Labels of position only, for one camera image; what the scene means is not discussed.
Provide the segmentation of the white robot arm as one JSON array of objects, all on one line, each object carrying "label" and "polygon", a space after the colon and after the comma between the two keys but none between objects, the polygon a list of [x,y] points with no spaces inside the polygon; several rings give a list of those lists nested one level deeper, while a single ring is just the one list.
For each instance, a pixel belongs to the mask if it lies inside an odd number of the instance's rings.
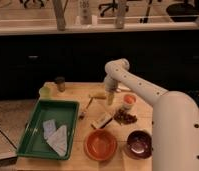
[{"label": "white robot arm", "polygon": [[199,171],[199,108],[180,91],[169,91],[129,72],[127,59],[105,64],[105,90],[121,82],[152,106],[152,171]]}]

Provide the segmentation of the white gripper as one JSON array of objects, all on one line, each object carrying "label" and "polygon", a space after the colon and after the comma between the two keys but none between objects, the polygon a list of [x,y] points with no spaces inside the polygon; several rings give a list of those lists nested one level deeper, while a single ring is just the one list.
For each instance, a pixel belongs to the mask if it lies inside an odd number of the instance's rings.
[{"label": "white gripper", "polygon": [[107,93],[107,104],[110,106],[113,103],[114,92],[118,88],[118,81],[111,78],[110,76],[106,76],[104,79],[105,90]]}]

